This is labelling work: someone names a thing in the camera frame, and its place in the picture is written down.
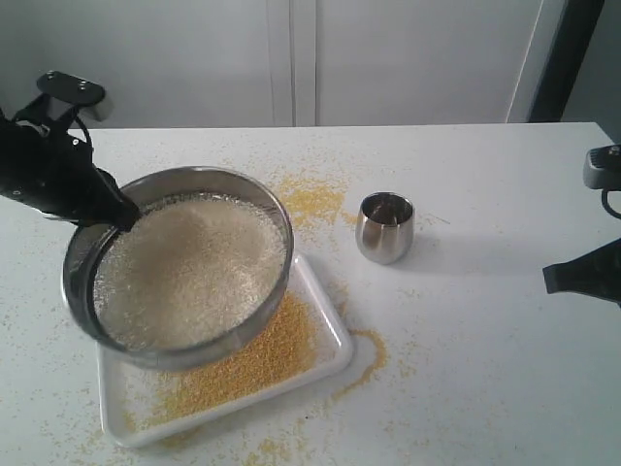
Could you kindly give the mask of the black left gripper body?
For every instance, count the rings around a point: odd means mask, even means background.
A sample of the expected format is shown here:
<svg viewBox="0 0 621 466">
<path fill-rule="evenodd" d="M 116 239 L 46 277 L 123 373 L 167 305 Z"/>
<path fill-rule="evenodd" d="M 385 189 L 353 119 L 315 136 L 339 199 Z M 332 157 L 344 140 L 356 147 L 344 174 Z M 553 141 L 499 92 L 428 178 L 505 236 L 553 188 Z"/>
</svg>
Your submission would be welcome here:
<svg viewBox="0 0 621 466">
<path fill-rule="evenodd" d="M 52 97 L 41 94 L 14 115 L 14 199 L 81 225 L 72 209 L 82 179 L 97 167 L 92 138 L 78 108 L 68 105 L 52 117 L 51 102 Z"/>
</svg>

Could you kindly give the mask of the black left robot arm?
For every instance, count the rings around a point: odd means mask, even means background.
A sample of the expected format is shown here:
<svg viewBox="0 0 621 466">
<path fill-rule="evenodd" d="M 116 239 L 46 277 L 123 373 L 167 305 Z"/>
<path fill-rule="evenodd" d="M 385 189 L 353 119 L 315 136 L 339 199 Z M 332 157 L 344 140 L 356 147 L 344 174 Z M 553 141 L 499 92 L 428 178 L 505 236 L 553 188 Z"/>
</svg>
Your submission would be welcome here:
<svg viewBox="0 0 621 466">
<path fill-rule="evenodd" d="M 42 93 L 14 117 L 1 117 L 1 195 L 50 219 L 131 230 L 140 208 L 94 164 L 82 105 L 53 118 L 51 100 Z"/>
</svg>

